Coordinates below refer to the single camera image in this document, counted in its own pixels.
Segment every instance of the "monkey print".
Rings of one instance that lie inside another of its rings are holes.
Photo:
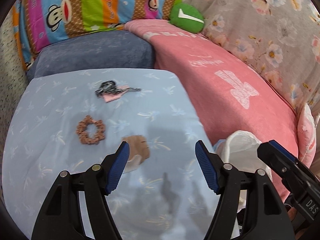
[[[159,0],[149,0],[148,1],[149,10],[155,12],[159,7]]]
[[[69,0],[62,0],[60,6],[51,5],[47,15],[47,26],[51,31],[55,32],[61,21],[69,23],[72,17],[71,3]]]

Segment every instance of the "blue gripper pad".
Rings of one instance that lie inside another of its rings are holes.
[[[286,156],[290,161],[295,162],[295,157],[288,152],[285,148],[283,148],[279,143],[275,140],[269,141],[269,144],[276,148],[279,152],[281,152],[284,156]]]
[[[122,149],[120,150],[117,158],[113,162],[113,165],[110,168],[110,171],[108,174],[108,181],[105,188],[107,194],[110,194],[113,190],[117,188],[120,177],[129,159],[129,153],[130,153],[129,144],[125,143]]]
[[[207,151],[202,147],[200,142],[196,143],[196,157],[205,180],[207,181],[208,187],[215,193],[219,191],[218,185],[218,175],[215,171],[209,157],[207,156]]]

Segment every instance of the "colorful striped pillow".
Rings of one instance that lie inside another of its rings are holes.
[[[122,29],[133,19],[168,20],[172,6],[181,1],[18,0],[15,8],[19,8],[16,13],[20,13],[20,20],[14,25],[20,32],[23,62],[29,64],[50,44],[86,33]]]

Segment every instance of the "beige hair accessory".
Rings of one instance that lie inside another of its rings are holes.
[[[138,169],[139,165],[150,157],[150,149],[146,138],[142,135],[133,135],[122,140],[126,141],[130,147],[129,159],[124,168],[124,173],[127,173]]]

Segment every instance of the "floral blanket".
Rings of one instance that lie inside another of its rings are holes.
[[[184,0],[203,34],[255,69],[299,113],[320,99],[320,15],[310,0]]]

